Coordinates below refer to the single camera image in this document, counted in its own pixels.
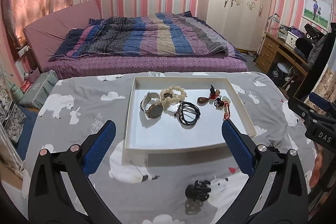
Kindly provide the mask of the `white shallow tray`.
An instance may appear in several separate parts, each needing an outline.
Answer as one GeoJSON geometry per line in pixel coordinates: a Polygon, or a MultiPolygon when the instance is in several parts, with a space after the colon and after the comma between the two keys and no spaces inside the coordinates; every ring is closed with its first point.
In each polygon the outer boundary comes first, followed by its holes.
{"type": "Polygon", "coordinates": [[[177,152],[215,148],[225,145],[222,137],[224,109],[217,109],[214,101],[200,105],[198,97],[210,94],[211,85],[227,96],[230,103],[230,120],[242,133],[251,138],[256,130],[244,103],[239,98],[239,89],[227,78],[215,77],[135,77],[131,89],[127,114],[124,147],[134,151],[177,152]],[[141,101],[148,93],[160,93],[172,85],[184,88],[189,102],[199,108],[196,112],[183,107],[183,120],[177,116],[179,105],[163,110],[158,118],[148,118],[141,101]]]}

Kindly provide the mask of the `black hair claw clip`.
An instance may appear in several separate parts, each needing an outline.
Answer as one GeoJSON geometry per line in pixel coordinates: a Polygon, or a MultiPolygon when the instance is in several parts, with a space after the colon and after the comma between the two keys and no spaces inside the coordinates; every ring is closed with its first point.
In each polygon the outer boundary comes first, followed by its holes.
{"type": "Polygon", "coordinates": [[[194,182],[194,184],[190,184],[187,186],[185,190],[185,196],[193,201],[206,201],[210,197],[210,181],[198,181],[194,182]]]}

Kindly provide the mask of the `purple dotted bed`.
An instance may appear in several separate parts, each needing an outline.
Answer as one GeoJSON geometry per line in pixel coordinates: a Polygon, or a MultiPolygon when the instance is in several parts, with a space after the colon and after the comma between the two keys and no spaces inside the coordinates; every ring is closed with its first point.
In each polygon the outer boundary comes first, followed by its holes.
{"type": "Polygon", "coordinates": [[[95,56],[48,62],[43,72],[53,70],[59,79],[140,72],[246,72],[246,59],[231,44],[232,56],[218,53],[205,57],[95,56]]]}

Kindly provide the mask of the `desk lamp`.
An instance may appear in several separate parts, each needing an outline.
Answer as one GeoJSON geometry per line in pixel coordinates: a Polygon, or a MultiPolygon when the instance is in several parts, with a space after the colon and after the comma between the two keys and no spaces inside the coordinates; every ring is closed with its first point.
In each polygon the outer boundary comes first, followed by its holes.
{"type": "Polygon", "coordinates": [[[268,17],[266,26],[264,28],[265,32],[268,32],[268,27],[269,27],[269,25],[272,21],[274,21],[276,23],[279,23],[280,22],[280,16],[277,13],[274,13],[273,15],[268,17]]]}

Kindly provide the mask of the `orange gourd red cord pendant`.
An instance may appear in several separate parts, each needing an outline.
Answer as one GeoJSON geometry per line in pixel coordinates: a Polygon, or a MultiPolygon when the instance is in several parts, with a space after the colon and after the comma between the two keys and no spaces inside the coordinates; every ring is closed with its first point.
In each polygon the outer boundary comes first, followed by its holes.
{"type": "Polygon", "coordinates": [[[221,94],[221,91],[219,89],[215,89],[214,86],[211,85],[209,99],[215,100],[216,98],[220,96],[220,94],[221,94]]]}

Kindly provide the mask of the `framed couple photo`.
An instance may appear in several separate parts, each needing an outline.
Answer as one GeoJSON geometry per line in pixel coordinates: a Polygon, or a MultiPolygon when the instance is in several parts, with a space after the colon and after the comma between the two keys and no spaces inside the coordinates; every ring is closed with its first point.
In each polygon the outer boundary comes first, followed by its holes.
{"type": "Polygon", "coordinates": [[[332,11],[332,4],[326,0],[305,0],[303,18],[328,31],[332,11]]]}

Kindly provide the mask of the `grey green bag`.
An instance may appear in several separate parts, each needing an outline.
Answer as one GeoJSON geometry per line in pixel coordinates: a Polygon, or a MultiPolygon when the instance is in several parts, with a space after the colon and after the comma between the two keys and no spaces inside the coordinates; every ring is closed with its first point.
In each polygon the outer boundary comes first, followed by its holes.
{"type": "Polygon", "coordinates": [[[40,110],[58,80],[58,76],[53,70],[42,73],[18,104],[23,107],[40,110]]]}

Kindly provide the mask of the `striped quilt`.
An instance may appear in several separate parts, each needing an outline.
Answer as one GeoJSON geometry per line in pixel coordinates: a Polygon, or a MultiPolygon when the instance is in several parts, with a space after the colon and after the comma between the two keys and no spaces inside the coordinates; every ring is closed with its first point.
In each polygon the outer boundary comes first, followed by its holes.
{"type": "Polygon", "coordinates": [[[203,57],[235,53],[233,46],[190,14],[156,13],[135,18],[89,19],[69,30],[51,60],[93,56],[203,57]]]}

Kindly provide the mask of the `white box on desk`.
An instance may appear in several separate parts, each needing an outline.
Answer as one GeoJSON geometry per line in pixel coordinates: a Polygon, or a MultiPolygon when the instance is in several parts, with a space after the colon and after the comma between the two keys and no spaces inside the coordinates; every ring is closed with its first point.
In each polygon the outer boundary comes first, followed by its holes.
{"type": "Polygon", "coordinates": [[[297,39],[298,39],[298,36],[288,31],[285,43],[291,48],[295,49],[295,43],[297,39]]]}

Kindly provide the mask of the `cream ruffled scrunchie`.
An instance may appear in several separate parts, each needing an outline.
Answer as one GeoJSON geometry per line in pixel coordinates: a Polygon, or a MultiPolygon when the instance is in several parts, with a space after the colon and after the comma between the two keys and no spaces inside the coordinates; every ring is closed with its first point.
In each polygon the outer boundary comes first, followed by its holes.
{"type": "Polygon", "coordinates": [[[163,89],[160,92],[161,104],[164,110],[167,110],[173,105],[184,101],[187,97],[187,93],[184,88],[179,86],[170,86],[167,89],[163,89]]]}

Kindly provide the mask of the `wooden desk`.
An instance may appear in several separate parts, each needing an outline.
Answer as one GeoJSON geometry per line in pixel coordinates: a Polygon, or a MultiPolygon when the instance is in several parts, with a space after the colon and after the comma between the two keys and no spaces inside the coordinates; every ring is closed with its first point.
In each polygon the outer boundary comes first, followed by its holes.
{"type": "Polygon", "coordinates": [[[289,77],[290,81],[287,85],[279,83],[277,86],[283,90],[288,85],[290,85],[289,89],[291,87],[298,88],[308,73],[306,61],[295,53],[288,44],[266,32],[256,60],[256,67],[271,78],[272,68],[275,68],[278,63],[283,63],[289,69],[293,69],[293,76],[289,77]]]}

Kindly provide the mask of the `black backpack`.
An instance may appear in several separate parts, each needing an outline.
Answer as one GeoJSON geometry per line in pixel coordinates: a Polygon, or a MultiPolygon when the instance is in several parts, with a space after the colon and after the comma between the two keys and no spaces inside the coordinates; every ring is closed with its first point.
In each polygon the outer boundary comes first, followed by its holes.
{"type": "Polygon", "coordinates": [[[295,41],[294,51],[303,59],[307,60],[313,47],[325,34],[309,23],[305,24],[304,29],[306,33],[303,37],[300,37],[295,41]]]}

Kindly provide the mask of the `pink headboard cushion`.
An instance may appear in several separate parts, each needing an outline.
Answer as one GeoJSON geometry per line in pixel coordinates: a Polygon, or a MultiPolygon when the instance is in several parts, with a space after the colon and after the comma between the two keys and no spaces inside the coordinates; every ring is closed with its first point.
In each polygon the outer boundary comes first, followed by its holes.
{"type": "Polygon", "coordinates": [[[41,71],[50,57],[65,40],[69,30],[86,28],[89,19],[100,19],[101,14],[95,0],[79,3],[52,12],[23,29],[24,36],[41,71]]]}

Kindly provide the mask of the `black round stool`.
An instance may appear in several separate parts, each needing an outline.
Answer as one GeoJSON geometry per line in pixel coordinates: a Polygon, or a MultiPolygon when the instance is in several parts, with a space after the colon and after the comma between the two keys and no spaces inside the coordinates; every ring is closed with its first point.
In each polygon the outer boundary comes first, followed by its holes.
{"type": "Polygon", "coordinates": [[[277,86],[287,83],[294,73],[294,66],[289,63],[277,63],[271,67],[269,78],[277,86]]]}

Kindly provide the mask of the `pale jade pendant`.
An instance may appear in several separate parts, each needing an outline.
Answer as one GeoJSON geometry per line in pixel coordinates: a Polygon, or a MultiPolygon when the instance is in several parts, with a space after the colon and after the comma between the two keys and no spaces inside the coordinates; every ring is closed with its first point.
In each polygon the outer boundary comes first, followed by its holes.
{"type": "Polygon", "coordinates": [[[228,102],[229,104],[231,103],[230,99],[229,99],[227,96],[222,96],[222,97],[221,97],[221,100],[222,100],[223,102],[228,102]]]}

